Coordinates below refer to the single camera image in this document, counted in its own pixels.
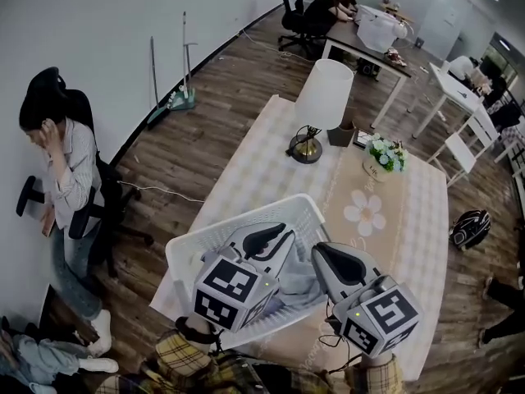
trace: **mop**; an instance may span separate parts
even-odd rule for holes
[[[186,12],[183,14],[183,25],[182,25],[182,66],[184,70],[183,84],[179,86],[179,90],[173,92],[167,101],[167,104],[163,107],[158,106],[157,96],[157,76],[155,72],[155,52],[153,49],[153,37],[151,38],[151,54],[152,54],[152,67],[153,67],[153,84],[155,87],[155,99],[157,100],[157,109],[148,119],[148,126],[153,126],[152,123],[158,118],[164,111],[184,111],[192,109],[195,106],[195,88],[190,87],[191,82],[191,66],[189,64],[189,46],[197,45],[197,43],[186,43]]]

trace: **white flowers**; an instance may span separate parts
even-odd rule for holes
[[[407,168],[408,153],[401,143],[392,143],[376,133],[368,141],[366,150],[388,172],[402,172]]]
[[[381,211],[382,202],[379,197],[372,195],[370,199],[361,190],[352,191],[354,205],[346,206],[344,215],[350,222],[359,222],[358,232],[361,236],[370,236],[373,229],[384,229],[386,219]]]

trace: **brass lamp base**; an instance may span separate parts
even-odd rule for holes
[[[319,140],[307,135],[298,135],[290,142],[290,149],[286,152],[297,162],[310,164],[319,160],[322,155],[322,146]]]

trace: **white plastic basket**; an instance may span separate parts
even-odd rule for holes
[[[395,41],[394,25],[397,20],[388,13],[372,7],[359,6],[358,37],[368,48],[386,53]]]
[[[221,248],[237,228],[260,222],[283,222],[291,225],[297,236],[295,244],[301,257],[309,258],[315,244],[329,240],[322,226],[325,219],[312,198],[306,194],[292,195],[172,239],[166,245],[166,257],[171,277],[179,288],[177,295],[182,305],[190,305],[194,280],[203,265],[200,260],[201,256],[210,250]],[[319,300],[302,309],[285,306],[236,333],[224,332],[221,335],[222,348],[231,349],[288,327],[308,317],[316,308],[325,303],[326,300]]]

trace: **table lamp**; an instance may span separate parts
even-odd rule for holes
[[[319,160],[322,146],[315,136],[342,122],[353,81],[354,73],[344,64],[327,58],[316,61],[295,102],[295,115],[305,126],[291,140],[288,156],[301,163]]]

